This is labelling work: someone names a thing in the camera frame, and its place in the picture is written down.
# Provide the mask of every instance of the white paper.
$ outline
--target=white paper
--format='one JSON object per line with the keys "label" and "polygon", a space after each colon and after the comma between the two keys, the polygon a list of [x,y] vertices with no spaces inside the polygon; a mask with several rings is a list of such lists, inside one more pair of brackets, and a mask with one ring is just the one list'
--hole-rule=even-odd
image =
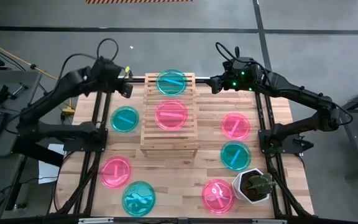
{"label": "white paper", "polygon": [[[49,144],[48,149],[64,155],[65,151],[63,150],[63,147],[64,145],[62,144]],[[57,180],[57,175],[59,174],[59,167],[39,161],[38,168],[39,168],[38,184],[49,183]]]}

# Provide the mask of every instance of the desk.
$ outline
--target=desk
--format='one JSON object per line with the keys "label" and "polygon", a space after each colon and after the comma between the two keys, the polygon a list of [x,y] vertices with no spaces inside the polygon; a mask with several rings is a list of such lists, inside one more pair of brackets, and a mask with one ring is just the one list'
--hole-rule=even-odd
{"label": "desk", "polygon": [[[251,150],[252,162],[248,169],[259,168],[266,172],[265,158],[260,153],[257,131],[260,129],[255,94],[248,91],[222,91],[212,95],[210,87],[197,84],[198,139],[200,148],[194,159],[179,157],[145,157],[140,151],[140,126],[131,133],[117,133],[110,124],[108,143],[102,154],[101,165],[111,156],[128,158],[132,166],[132,177],[129,183],[143,180],[152,185],[156,193],[154,209],[146,217],[197,217],[197,218],[273,218],[272,201],[267,200],[256,205],[236,200],[232,210],[221,216],[213,215],[203,208],[201,190],[211,179],[223,179],[231,183],[237,172],[227,170],[220,161],[220,150],[229,140],[221,132],[221,121],[229,112],[240,112],[246,115],[251,124],[251,132],[244,141]],[[96,94],[89,97],[80,96],[73,119],[73,124],[90,121]],[[142,116],[144,84],[134,84],[130,99],[113,94],[109,117],[120,106],[132,106]],[[288,100],[272,98],[276,122],[291,123],[291,111]],[[68,200],[80,179],[84,154],[74,153],[64,163],[57,185],[57,202],[60,206]],[[304,208],[313,213],[313,207],[306,181],[305,171],[299,158],[284,154],[283,165],[288,188]],[[124,188],[108,189],[98,177],[93,201],[92,216],[127,217],[121,205]],[[281,191],[278,190],[280,208],[284,211]]]}
{"label": "desk", "polygon": [[[0,70],[0,87],[2,85],[7,85],[9,91],[16,90],[20,87],[19,82],[26,84],[29,89],[22,92],[22,94],[16,100],[7,100],[4,103],[6,108],[12,110],[21,110],[23,107],[27,106],[34,97],[35,90],[39,80],[41,79],[40,74],[37,72],[20,72],[20,71],[1,71]],[[16,127],[17,120],[9,124],[9,129],[14,130]],[[13,148],[16,141],[16,135],[9,134],[6,131],[3,131],[0,135],[0,190],[3,188],[12,185],[15,181],[18,181],[20,174],[18,171],[24,160],[24,156],[19,154],[10,155],[10,150]],[[10,195],[10,190],[5,192],[6,195]],[[5,204],[0,208],[0,216],[4,211]]]}

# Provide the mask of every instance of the succulent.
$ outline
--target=succulent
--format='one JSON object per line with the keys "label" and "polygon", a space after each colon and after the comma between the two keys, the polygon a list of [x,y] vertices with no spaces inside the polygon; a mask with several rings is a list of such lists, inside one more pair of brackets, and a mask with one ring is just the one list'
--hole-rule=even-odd
{"label": "succulent", "polygon": [[276,185],[276,183],[272,181],[272,175],[270,174],[255,175],[250,177],[248,181],[251,184],[249,189],[254,189],[258,195],[270,194],[273,190],[273,186]]}

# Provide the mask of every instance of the concrete floor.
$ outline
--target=concrete floor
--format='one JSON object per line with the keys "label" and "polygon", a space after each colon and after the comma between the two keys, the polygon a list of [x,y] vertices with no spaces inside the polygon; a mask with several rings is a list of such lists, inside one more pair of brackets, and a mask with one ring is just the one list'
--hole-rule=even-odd
{"label": "concrete floor", "polygon": [[[358,0],[259,0],[265,29],[358,30]],[[258,28],[252,0],[194,0],[188,3],[87,5],[79,0],[0,0],[0,25],[81,26],[132,28]],[[259,34],[173,32],[3,32],[0,46],[57,74],[73,53],[96,53],[98,42],[116,39],[116,63],[130,65],[135,75],[178,68],[199,77],[221,74],[223,59],[214,48],[219,41],[242,55],[264,61]],[[266,35],[273,70],[296,85],[322,92],[343,105],[358,93],[358,35]],[[102,54],[110,57],[111,44]],[[91,65],[86,58],[70,61],[71,68]],[[53,88],[44,77],[42,84]],[[312,110],[291,102],[294,120]],[[58,111],[45,119],[59,122]],[[358,181],[344,175],[358,170],[357,153],[349,146],[343,128],[334,133],[309,132],[315,147],[305,153],[306,176],[315,214],[324,218],[358,221]],[[45,213],[47,187],[32,188],[29,212]]]}

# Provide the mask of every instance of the petri dish lid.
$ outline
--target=petri dish lid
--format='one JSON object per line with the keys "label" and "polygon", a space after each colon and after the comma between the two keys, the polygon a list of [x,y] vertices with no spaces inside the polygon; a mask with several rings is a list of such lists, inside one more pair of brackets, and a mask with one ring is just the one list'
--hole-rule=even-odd
{"label": "petri dish lid", "polygon": [[164,100],[154,113],[154,120],[164,130],[178,130],[185,125],[188,109],[180,100]]}
{"label": "petri dish lid", "polygon": [[177,96],[187,87],[186,75],[176,69],[168,69],[160,73],[156,81],[159,92],[166,96]]}
{"label": "petri dish lid", "polygon": [[242,142],[229,141],[222,147],[221,160],[228,169],[240,171],[251,163],[251,151]]}
{"label": "petri dish lid", "polygon": [[100,170],[102,184],[111,189],[126,184],[131,177],[129,161],[121,156],[114,156],[107,160]]}
{"label": "petri dish lid", "polygon": [[148,214],[154,204],[154,189],[144,181],[131,183],[122,195],[122,207],[128,215],[133,217],[142,217]]}
{"label": "petri dish lid", "polygon": [[132,131],[139,122],[139,114],[135,108],[122,106],[111,115],[111,126],[118,132]]}
{"label": "petri dish lid", "polygon": [[232,140],[244,140],[250,133],[249,120],[240,113],[229,113],[222,120],[223,134]]}
{"label": "petri dish lid", "polygon": [[204,185],[201,199],[209,212],[224,214],[233,207],[235,196],[231,184],[221,179],[213,179]]}

